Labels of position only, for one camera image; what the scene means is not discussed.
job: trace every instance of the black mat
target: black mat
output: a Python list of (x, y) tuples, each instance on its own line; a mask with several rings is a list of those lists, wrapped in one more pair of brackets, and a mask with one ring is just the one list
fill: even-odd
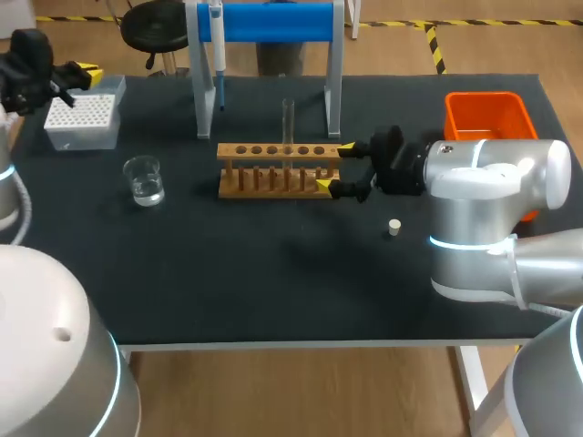
[[(281, 141), (281, 100), (296, 102), (296, 142), (326, 138), (320, 78), (227, 80), (213, 138), (196, 139), (188, 79), (129, 79), (118, 149), (56, 153), (30, 117), (15, 162), (34, 200), (25, 244), (78, 277), (122, 344), (285, 340), (512, 339), (554, 319), (499, 304), (446, 300), (429, 281), (429, 209), (421, 198), (217, 200), (216, 142)], [(342, 141), (398, 124), (435, 137), (455, 90), (523, 97), (541, 138), (565, 140), (536, 76), (346, 77)], [(166, 199), (133, 206), (121, 169), (137, 154), (161, 162)], [(568, 202), (526, 234), (583, 226), (574, 158)], [(363, 166), (345, 163), (345, 179)], [(403, 227), (384, 239), (389, 219)]]

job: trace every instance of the pipette stand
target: pipette stand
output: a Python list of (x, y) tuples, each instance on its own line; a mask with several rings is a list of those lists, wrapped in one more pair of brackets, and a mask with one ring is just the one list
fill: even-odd
[[(185, 0), (189, 37), (190, 75), (198, 137), (209, 138), (216, 88), (204, 43), (211, 40), (209, 5)], [(225, 4), (227, 43), (327, 42), (328, 67), (324, 86), (328, 137), (340, 137), (343, 77), (344, 2)]]

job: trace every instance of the wooden peg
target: wooden peg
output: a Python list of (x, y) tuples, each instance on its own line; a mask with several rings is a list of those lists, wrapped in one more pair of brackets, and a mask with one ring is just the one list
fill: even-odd
[(290, 190), (290, 168), (285, 167), (283, 169), (283, 191)]
[(275, 189), (275, 167), (270, 167), (270, 191)]
[(253, 189), (259, 191), (259, 166), (253, 167)]
[(332, 176), (334, 176), (335, 168), (336, 168), (336, 166), (335, 166), (333, 161), (328, 162), (328, 171), (326, 172), (327, 178), (331, 178)]
[(306, 189), (306, 169), (304, 167), (300, 167), (300, 191), (304, 191)]
[(225, 170), (227, 171), (227, 178), (233, 180), (233, 161), (230, 159), (225, 161)]
[(243, 167), (239, 167), (239, 191), (245, 189), (245, 170)]

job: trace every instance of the white pipette tip box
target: white pipette tip box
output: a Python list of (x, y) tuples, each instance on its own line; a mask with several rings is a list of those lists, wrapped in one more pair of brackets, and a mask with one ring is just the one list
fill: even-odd
[(88, 91), (71, 93), (75, 106), (54, 98), (45, 131), (55, 150), (103, 150), (116, 148), (119, 131), (118, 104), (125, 89), (123, 76), (107, 77)]

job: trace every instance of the robotic arm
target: robotic arm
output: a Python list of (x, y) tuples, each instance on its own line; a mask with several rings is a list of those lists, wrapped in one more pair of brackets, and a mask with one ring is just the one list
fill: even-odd
[(571, 158), (556, 140), (437, 141), (405, 144), (398, 127), (370, 143), (341, 148), (344, 158), (370, 157), (356, 183), (319, 181), (333, 198), (364, 201), (372, 187), (419, 196), (432, 205), (432, 284), (449, 299), (535, 303), (583, 300), (583, 229), (517, 239), (528, 212), (563, 206)]
[[(6, 113), (31, 114), (54, 97), (72, 107), (75, 99), (67, 90), (87, 90), (103, 76), (94, 65), (67, 62), (54, 66), (53, 61), (48, 39), (36, 29), (14, 31), (10, 49), (0, 54), (0, 230), (16, 222), (20, 198), (25, 212), (30, 213), (26, 189), (10, 159)], [(26, 231), (26, 223), (25, 218), (21, 230)], [(19, 232), (13, 243), (19, 244), (23, 236)]]

